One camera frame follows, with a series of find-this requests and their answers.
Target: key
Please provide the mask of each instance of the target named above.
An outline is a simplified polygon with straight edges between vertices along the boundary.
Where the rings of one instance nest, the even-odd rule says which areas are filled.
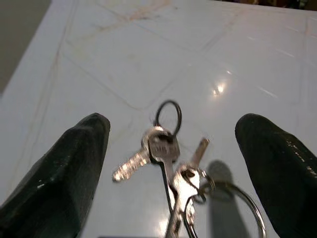
[[[162,173],[168,207],[170,212],[173,211],[175,198],[170,188],[170,182],[173,178],[173,163],[175,163],[180,155],[178,141],[176,137],[170,136],[153,136],[149,139],[150,157],[157,163],[162,164]],[[190,225],[194,224],[195,208],[193,201],[190,200],[186,208],[186,216]]]
[[[142,136],[141,149],[135,155],[130,157],[127,162],[120,165],[112,174],[112,180],[114,182],[129,179],[139,167],[151,162],[148,141],[152,136],[156,135],[167,136],[170,135],[170,132],[161,126],[153,126],[148,129]]]
[[[200,184],[200,160],[209,144],[209,140],[203,138],[189,163],[182,164],[175,171],[171,188],[175,192],[176,201],[173,212],[169,218],[165,238],[178,238],[183,216],[189,200],[198,194]]]

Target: table surface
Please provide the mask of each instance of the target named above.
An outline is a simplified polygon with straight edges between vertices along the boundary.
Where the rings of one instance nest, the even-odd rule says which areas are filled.
[[[246,113],[263,115],[317,152],[317,13],[205,0],[53,0],[0,100],[0,202],[62,133],[98,112],[111,122],[103,171],[82,237],[162,237],[169,217],[161,170],[114,184],[159,104],[183,112],[187,161],[211,139],[201,167],[221,160],[264,214],[237,145]],[[162,124],[173,127],[172,108]],[[200,237],[212,237],[196,206]],[[254,218],[238,202],[251,237]]]

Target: silver key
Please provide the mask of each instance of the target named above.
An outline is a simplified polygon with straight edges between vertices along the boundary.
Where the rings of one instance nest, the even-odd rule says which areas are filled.
[[[173,178],[173,163],[177,161],[180,151],[176,137],[171,136],[152,136],[149,139],[150,157],[162,164],[162,173],[168,206],[170,211],[173,210],[175,199],[169,184]]]
[[[169,218],[165,238],[178,238],[179,228],[185,214],[189,200],[198,194],[200,184],[199,162],[209,144],[209,140],[203,138],[189,163],[180,165],[176,170],[171,187],[175,191],[176,201],[174,210]]]
[[[151,162],[148,144],[149,139],[152,136],[169,134],[170,132],[161,126],[153,126],[148,129],[143,134],[141,149],[135,155],[130,157],[127,162],[118,167],[118,169],[112,174],[112,180],[120,182],[122,180],[129,179],[139,167],[149,164]]]

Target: white tile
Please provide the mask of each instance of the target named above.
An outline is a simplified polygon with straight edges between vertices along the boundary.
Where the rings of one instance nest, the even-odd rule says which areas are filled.
[[[135,108],[151,103],[190,60],[136,25],[120,25],[65,46],[66,55]]]
[[[136,24],[190,50],[200,50],[218,37],[234,20],[239,9],[206,7],[205,4],[178,4],[154,17],[140,19]]]
[[[225,35],[205,56],[285,102],[299,101],[301,64],[295,57],[238,32]]]

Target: key blade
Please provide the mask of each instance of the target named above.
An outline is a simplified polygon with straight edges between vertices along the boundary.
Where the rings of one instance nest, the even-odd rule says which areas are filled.
[[[121,182],[129,179],[139,167],[151,162],[149,153],[142,148],[135,155],[130,157],[127,162],[121,164],[118,169],[112,174],[114,182]]]
[[[197,147],[193,157],[192,157],[192,161],[191,163],[195,166],[198,166],[200,161],[202,160],[203,158],[203,155],[207,149],[209,145],[209,140],[207,138],[202,138],[202,140],[200,141],[199,143],[199,146]]]

